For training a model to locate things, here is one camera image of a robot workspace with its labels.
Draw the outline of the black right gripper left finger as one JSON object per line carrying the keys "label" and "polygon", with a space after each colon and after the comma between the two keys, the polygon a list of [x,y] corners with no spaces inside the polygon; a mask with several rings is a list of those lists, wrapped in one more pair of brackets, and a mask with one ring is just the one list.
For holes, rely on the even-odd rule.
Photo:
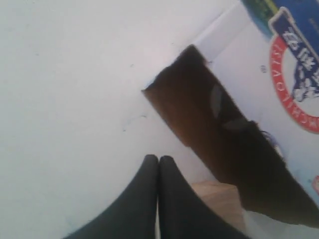
{"label": "black right gripper left finger", "polygon": [[120,196],[67,239],[154,239],[159,160],[148,154]]}

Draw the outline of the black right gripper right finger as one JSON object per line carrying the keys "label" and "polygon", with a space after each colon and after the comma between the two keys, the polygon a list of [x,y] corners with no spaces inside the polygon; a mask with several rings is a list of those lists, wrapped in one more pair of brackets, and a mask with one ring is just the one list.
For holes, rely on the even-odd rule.
{"label": "black right gripper right finger", "polygon": [[248,238],[205,205],[170,156],[159,160],[158,200],[162,239]]}

